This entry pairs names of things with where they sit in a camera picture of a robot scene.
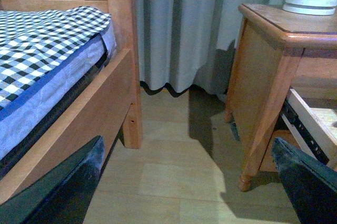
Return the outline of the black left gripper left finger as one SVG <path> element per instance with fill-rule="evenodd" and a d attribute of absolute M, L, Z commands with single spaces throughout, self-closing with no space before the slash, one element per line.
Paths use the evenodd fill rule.
<path fill-rule="evenodd" d="M 1 204 L 1 223 L 83 223 L 104 156 L 104 140 L 96 136 Z"/>

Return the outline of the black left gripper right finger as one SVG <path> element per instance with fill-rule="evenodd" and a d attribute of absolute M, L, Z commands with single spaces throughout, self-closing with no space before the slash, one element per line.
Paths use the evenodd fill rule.
<path fill-rule="evenodd" d="M 301 223 L 336 223 L 336 171 L 275 138 L 272 157 Z"/>

